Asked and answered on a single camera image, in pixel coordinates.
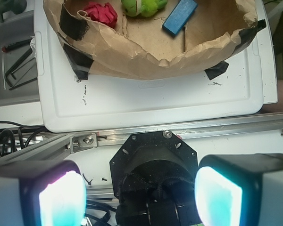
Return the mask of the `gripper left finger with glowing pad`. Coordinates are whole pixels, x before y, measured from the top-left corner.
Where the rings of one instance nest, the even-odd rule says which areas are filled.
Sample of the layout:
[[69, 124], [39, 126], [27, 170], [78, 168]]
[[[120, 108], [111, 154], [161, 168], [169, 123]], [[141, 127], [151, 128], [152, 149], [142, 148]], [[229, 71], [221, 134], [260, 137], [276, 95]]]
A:
[[75, 162], [0, 161], [0, 226], [79, 226], [85, 209]]

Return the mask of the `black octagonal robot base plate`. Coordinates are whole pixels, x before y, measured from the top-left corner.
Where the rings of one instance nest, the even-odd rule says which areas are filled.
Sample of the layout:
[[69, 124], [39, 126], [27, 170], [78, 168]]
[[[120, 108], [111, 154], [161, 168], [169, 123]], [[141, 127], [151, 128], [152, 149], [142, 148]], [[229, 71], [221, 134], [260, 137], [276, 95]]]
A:
[[197, 152], [169, 130], [132, 134], [110, 160], [119, 226], [194, 226]]

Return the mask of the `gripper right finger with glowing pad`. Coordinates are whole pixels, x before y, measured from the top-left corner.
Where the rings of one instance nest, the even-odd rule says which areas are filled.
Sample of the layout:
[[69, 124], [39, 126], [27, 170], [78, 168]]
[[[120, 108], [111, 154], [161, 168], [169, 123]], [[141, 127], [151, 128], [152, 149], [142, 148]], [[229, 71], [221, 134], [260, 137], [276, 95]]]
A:
[[283, 226], [283, 153], [206, 155], [194, 190], [205, 226]]

